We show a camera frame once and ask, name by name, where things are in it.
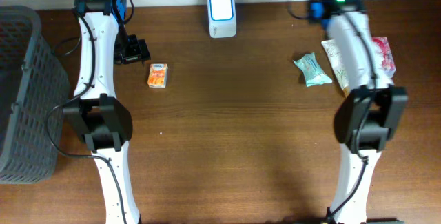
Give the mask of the orange tissue pack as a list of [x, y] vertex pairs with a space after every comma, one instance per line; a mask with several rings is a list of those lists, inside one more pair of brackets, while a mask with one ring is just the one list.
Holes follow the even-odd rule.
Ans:
[[165, 88], [167, 84], [168, 65], [166, 63], [153, 63], [147, 78], [150, 88]]

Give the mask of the white tube gold cap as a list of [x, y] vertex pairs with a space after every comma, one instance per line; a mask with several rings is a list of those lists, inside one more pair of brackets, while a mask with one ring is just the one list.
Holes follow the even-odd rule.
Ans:
[[331, 64], [331, 68], [336, 76], [338, 84], [343, 91], [345, 97], [349, 96], [349, 80], [347, 76], [347, 72], [345, 70], [344, 64], [342, 62], [341, 52], [336, 45], [336, 42], [331, 40], [326, 40], [321, 42], [322, 47], [324, 48], [328, 60]]

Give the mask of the red purple tissue pack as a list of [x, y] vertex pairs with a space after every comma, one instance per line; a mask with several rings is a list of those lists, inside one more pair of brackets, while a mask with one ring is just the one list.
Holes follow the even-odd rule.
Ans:
[[372, 37], [372, 41], [376, 54], [376, 63], [389, 78], [392, 78], [396, 72], [396, 65], [388, 39], [386, 37]]

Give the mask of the teal wipes packet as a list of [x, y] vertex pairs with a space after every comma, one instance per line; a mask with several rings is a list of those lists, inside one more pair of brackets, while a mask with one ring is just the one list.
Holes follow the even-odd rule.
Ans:
[[305, 54], [301, 59], [293, 60], [293, 62], [294, 65], [302, 71], [307, 87], [333, 82], [318, 64], [314, 52]]

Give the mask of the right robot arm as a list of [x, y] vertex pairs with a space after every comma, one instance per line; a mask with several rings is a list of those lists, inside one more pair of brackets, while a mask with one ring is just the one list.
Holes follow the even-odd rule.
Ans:
[[340, 144], [337, 190], [323, 223], [367, 223], [367, 200], [377, 162], [406, 107], [376, 54], [362, 0], [309, 0], [308, 20], [319, 22], [341, 53], [349, 94], [334, 116]]

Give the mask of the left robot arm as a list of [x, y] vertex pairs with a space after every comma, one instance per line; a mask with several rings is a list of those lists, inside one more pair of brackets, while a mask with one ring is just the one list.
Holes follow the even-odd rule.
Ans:
[[125, 29], [132, 0], [75, 0], [81, 29], [81, 67], [74, 96], [62, 106], [87, 157], [96, 163], [106, 223], [139, 224], [130, 180], [128, 150], [133, 134], [129, 110], [117, 99], [114, 66], [150, 59], [144, 40]]

